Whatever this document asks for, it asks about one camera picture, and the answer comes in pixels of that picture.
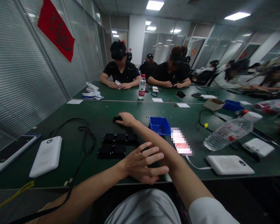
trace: blue plastic tray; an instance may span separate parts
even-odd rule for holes
[[[149,117],[149,128],[162,136],[171,136],[171,127],[167,118]]]
[[[240,102],[236,102],[232,100],[225,100],[225,105],[223,106],[223,108],[231,111],[238,111],[244,109],[241,106]]]

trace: cardboard box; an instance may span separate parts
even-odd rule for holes
[[[204,107],[215,111],[221,109],[225,105],[225,102],[218,100],[218,99],[209,99],[208,101],[205,102],[203,105]]]

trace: hand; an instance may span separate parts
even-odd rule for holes
[[[174,84],[173,86],[176,86],[178,89],[181,89],[182,87],[184,87],[184,84],[177,83],[177,84]]]
[[[172,87],[172,83],[170,81],[163,82],[163,87],[171,88]]]
[[[136,150],[131,152],[117,164],[126,176],[132,176],[143,184],[154,184],[159,180],[159,175],[164,175],[169,172],[167,166],[158,168],[147,167],[147,165],[164,158],[163,153],[157,153],[159,151],[158,147],[150,148],[141,153],[143,149],[151,144],[151,142],[146,142],[140,145]]]
[[[119,85],[120,89],[129,89],[131,87],[132,87],[132,85],[130,83],[123,83],[123,84]]]
[[[111,89],[118,89],[119,86],[115,82],[108,82],[108,87]]]
[[[122,124],[123,126],[126,126],[126,127],[131,127],[133,125],[133,123],[135,123],[137,120],[133,117],[133,115],[131,115],[130,113],[128,112],[122,112],[122,113],[119,113],[117,115],[118,117],[121,117],[122,118],[122,121],[120,120],[117,120],[116,123],[117,124]]]

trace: red decoration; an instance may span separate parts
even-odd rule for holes
[[[37,26],[66,59],[72,62],[75,39],[50,0],[44,0]]]

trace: white paper note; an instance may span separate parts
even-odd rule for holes
[[[240,101],[241,104],[243,105],[252,105],[251,103],[247,102],[247,101]]]
[[[160,98],[152,98],[152,100],[153,100],[154,102],[163,102],[163,100],[160,99]]]
[[[178,105],[179,107],[190,107],[188,104],[177,103],[177,105]]]
[[[67,104],[80,104],[83,100],[70,100]]]

